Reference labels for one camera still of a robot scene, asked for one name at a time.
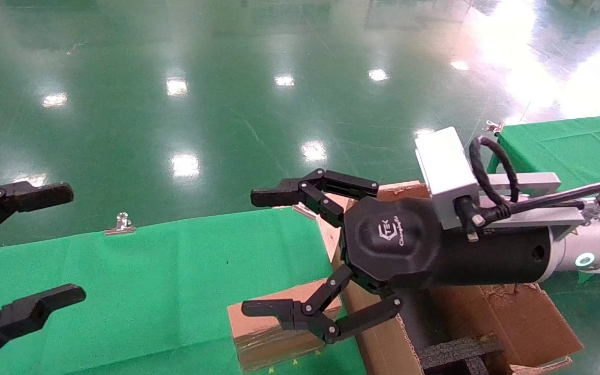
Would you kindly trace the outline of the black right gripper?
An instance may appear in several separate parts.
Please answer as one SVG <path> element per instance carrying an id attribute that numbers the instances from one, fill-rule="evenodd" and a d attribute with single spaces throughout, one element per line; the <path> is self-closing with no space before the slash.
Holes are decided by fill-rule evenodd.
<path id="1" fill-rule="evenodd" d="M 309 331 L 334 344 L 395 318 L 403 306 L 400 297 L 391 295 L 332 320 L 324 311 L 350 280 L 369 293 L 383 295 L 402 288 L 535 283 L 548 268 L 552 249 L 548 228 L 495 228 L 470 242 L 460 228 L 442 228 L 429 199 L 386 202 L 374 198 L 378 189 L 376 181 L 320 168 L 302 178 L 283 179 L 273 189 L 253 189 L 255 207 L 302 203 L 334 228 L 343 226 L 346 265 L 306 302 L 244 301 L 242 314 L 274 317 L 282 330 Z M 358 202 L 344 213 L 326 194 Z"/>

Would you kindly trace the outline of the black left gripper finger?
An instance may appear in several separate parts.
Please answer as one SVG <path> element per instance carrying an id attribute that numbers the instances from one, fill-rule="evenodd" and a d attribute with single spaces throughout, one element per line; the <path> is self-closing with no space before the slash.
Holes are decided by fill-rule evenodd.
<path id="1" fill-rule="evenodd" d="M 31 212 L 73 202 L 67 183 L 33 186 L 28 181 L 0 185 L 0 225 L 17 212 Z"/>
<path id="2" fill-rule="evenodd" d="M 85 290 L 67 283 L 50 290 L 22 297 L 0 309 L 0 349 L 10 341 L 43 329 L 49 316 L 58 309 L 81 303 Z"/>

